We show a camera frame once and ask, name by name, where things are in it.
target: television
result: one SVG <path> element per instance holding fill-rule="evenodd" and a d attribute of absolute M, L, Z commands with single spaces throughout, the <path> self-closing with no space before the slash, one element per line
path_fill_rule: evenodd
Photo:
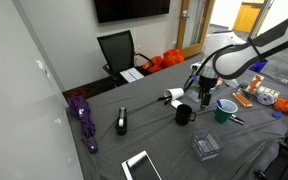
<path fill-rule="evenodd" d="M 168 14 L 170 0 L 94 0 L 99 23 Z"/>

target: smartphone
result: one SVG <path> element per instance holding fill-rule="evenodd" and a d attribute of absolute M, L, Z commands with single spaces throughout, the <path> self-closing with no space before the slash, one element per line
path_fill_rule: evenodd
<path fill-rule="evenodd" d="M 146 151 L 123 162 L 122 167 L 127 180 L 161 180 Z"/>

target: chair backrest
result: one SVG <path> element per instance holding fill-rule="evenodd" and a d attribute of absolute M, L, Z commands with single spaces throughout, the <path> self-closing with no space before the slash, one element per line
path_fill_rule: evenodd
<path fill-rule="evenodd" d="M 134 67 L 134 44 L 131 31 L 97 38 L 112 73 Z"/>

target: dark gray tabletop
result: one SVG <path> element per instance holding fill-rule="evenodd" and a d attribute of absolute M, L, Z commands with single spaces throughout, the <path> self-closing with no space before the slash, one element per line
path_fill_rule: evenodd
<path fill-rule="evenodd" d="M 236 115 L 246 122 L 244 126 L 231 121 L 219 124 L 213 112 L 199 114 L 195 122 L 178 126 L 174 120 L 175 109 L 163 102 L 154 102 L 165 89 L 183 87 L 192 63 L 195 62 L 186 61 L 88 99 L 96 126 L 99 147 L 96 154 L 88 153 L 80 141 L 80 124 L 69 115 L 85 179 L 125 179 L 121 163 L 143 150 L 149 154 L 162 179 L 254 179 L 253 170 L 267 167 L 277 155 L 277 140 L 288 132 L 287 115 L 273 118 L 273 107 L 251 100 L 250 109 L 238 104 Z M 253 76 L 253 72 L 247 71 L 237 80 L 251 81 Z M 288 98 L 288 85 L 268 78 L 262 85 Z M 207 109 L 215 109 L 217 99 L 233 100 L 231 93 L 235 91 L 222 86 L 214 92 Z M 199 103 L 186 95 L 179 100 L 190 105 L 193 111 L 200 111 Z M 125 136 L 116 134 L 114 125 L 120 107 L 130 112 L 149 103 L 152 104 L 128 115 Z M 191 147 L 191 135 L 205 128 L 212 129 L 225 148 L 217 157 L 201 162 Z"/>

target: small plastic container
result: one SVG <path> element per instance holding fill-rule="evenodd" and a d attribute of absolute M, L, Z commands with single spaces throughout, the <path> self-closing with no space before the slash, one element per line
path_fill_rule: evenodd
<path fill-rule="evenodd" d="M 224 148 L 217 135 L 210 129 L 192 134 L 192 148 L 200 161 L 216 157 Z"/>

